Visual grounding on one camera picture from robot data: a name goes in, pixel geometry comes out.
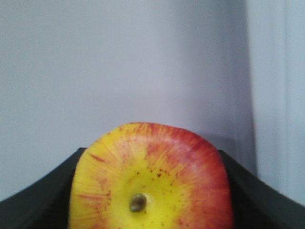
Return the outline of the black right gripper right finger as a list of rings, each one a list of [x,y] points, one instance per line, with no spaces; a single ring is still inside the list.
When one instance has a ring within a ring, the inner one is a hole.
[[[303,229],[305,208],[247,171],[223,150],[236,229]]]

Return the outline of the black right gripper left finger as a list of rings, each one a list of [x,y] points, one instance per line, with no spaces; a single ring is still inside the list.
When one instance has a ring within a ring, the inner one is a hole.
[[[0,202],[2,229],[66,229],[73,175],[85,148],[79,148],[43,178]]]

